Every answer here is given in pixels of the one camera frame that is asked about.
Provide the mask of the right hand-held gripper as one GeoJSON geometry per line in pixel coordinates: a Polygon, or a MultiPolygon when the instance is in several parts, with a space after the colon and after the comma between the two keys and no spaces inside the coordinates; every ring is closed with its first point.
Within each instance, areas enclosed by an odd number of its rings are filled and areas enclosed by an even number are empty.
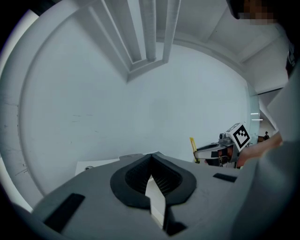
{"type": "Polygon", "coordinates": [[[241,151],[249,145],[251,137],[242,123],[236,123],[219,135],[218,143],[197,148],[195,163],[237,168],[241,151]]]}

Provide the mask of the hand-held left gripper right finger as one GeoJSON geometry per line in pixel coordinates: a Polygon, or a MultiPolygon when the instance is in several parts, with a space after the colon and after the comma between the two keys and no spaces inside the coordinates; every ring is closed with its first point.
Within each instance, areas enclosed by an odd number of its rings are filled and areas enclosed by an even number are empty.
{"type": "Polygon", "coordinates": [[[152,230],[153,240],[253,240],[257,228],[247,212],[248,193],[257,161],[241,169],[194,164],[152,154],[170,188],[165,196],[165,230],[152,230]]]}

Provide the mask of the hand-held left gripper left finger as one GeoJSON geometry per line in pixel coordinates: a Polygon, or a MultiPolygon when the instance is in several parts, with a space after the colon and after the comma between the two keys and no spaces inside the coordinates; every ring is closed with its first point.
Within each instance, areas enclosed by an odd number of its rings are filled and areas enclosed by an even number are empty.
{"type": "Polygon", "coordinates": [[[54,239],[150,240],[150,155],[91,168],[45,196],[33,215],[54,239]]]}

